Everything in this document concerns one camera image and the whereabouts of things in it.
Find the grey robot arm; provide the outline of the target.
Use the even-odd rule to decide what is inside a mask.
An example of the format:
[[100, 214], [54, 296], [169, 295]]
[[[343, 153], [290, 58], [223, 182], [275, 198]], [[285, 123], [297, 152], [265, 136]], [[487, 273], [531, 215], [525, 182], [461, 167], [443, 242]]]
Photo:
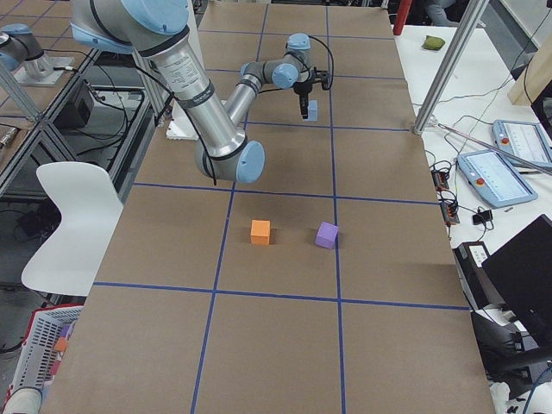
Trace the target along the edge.
[[25, 24], [1, 27], [1, 63], [20, 85], [53, 87], [73, 61], [70, 56], [50, 56]]
[[185, 1], [75, 1], [72, 34], [98, 50], [131, 54], [154, 63], [169, 96], [185, 112], [198, 135], [195, 162], [215, 181], [255, 182], [264, 169], [265, 151], [248, 139], [238, 124], [264, 85], [293, 90], [301, 116], [309, 115], [314, 84], [327, 91], [332, 70], [319, 70], [311, 58], [311, 37], [292, 34], [278, 60], [253, 61], [241, 69], [241, 79], [222, 102], [189, 42], [191, 12]]

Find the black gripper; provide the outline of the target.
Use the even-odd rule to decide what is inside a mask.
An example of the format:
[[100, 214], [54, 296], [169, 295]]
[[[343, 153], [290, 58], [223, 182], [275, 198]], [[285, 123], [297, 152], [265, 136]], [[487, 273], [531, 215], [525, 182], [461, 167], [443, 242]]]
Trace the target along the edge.
[[317, 68], [311, 68], [304, 74], [305, 79], [299, 80], [293, 85], [293, 91], [299, 96], [299, 106], [301, 117], [304, 120], [309, 118], [309, 94], [313, 90], [313, 85], [320, 84], [323, 91], [331, 89], [331, 72], [327, 70], [320, 70]]

